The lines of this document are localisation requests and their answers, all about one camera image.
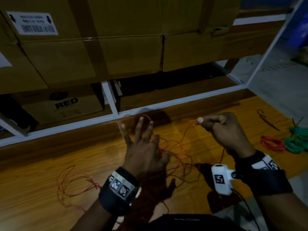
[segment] hand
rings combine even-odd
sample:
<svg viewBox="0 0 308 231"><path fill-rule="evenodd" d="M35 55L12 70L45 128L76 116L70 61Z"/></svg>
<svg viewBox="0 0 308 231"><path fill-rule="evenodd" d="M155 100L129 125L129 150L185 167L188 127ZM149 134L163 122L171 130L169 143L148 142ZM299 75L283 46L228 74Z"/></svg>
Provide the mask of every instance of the hand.
<svg viewBox="0 0 308 231"><path fill-rule="evenodd" d="M136 140L133 142L125 125L121 124L122 135L127 145L127 152L123 168L130 172L137 180L146 177L149 173L163 171L169 161L170 155L164 154L162 157L156 153L159 144L159 135L155 135L150 142L153 133L153 121L150 122L144 137L142 138L141 128L144 117L141 117L136 126Z"/></svg>
<svg viewBox="0 0 308 231"><path fill-rule="evenodd" d="M196 125L212 133L214 139L233 157L245 158L256 152L231 112L199 117Z"/></svg>

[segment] white sensor device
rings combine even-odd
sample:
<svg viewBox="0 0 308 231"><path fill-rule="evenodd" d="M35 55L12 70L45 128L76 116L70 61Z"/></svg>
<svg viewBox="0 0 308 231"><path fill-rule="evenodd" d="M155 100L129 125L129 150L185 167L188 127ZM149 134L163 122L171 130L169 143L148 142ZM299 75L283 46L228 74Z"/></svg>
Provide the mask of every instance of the white sensor device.
<svg viewBox="0 0 308 231"><path fill-rule="evenodd" d="M230 195L232 193L231 180L236 179L235 170L229 169L225 164L215 164L212 166L212 175L217 193Z"/></svg>

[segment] black arrow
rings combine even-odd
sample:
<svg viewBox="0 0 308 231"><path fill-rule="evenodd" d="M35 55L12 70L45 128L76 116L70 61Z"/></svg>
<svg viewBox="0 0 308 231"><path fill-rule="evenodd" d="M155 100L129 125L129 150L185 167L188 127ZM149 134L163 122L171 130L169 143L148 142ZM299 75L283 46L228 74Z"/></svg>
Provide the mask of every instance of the black arrow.
<svg viewBox="0 0 308 231"><path fill-rule="evenodd" d="M48 23L51 23L51 19L49 18L49 16L47 15L46 17L47 17Z"/></svg>
<svg viewBox="0 0 308 231"><path fill-rule="evenodd" d="M10 16L10 19L11 19L14 23L16 23L16 19L13 17L13 15L9 14L9 16Z"/></svg>

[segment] wrist strap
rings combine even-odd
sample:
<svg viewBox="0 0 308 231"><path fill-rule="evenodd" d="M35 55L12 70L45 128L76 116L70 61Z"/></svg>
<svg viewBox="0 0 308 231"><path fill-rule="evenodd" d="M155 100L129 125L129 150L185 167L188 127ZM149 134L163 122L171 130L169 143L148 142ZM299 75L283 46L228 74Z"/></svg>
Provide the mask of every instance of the wrist strap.
<svg viewBox="0 0 308 231"><path fill-rule="evenodd" d="M273 159L261 151L252 156L235 159L236 171L241 175L254 195L291 193L293 189L284 170Z"/></svg>
<svg viewBox="0 0 308 231"><path fill-rule="evenodd" d="M138 180L131 173L119 167L102 186L98 200L109 213L124 216L129 212L138 185Z"/></svg>

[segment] fingernail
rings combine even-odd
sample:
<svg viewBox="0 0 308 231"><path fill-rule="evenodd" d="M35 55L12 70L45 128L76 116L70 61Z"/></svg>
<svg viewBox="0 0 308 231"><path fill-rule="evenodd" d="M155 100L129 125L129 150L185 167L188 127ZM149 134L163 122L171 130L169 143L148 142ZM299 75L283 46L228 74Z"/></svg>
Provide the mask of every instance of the fingernail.
<svg viewBox="0 0 308 231"><path fill-rule="evenodd" d="M197 119L197 121L198 121L199 124L201 124L201 123L203 122L203 120L204 120L203 118L198 118L198 119Z"/></svg>

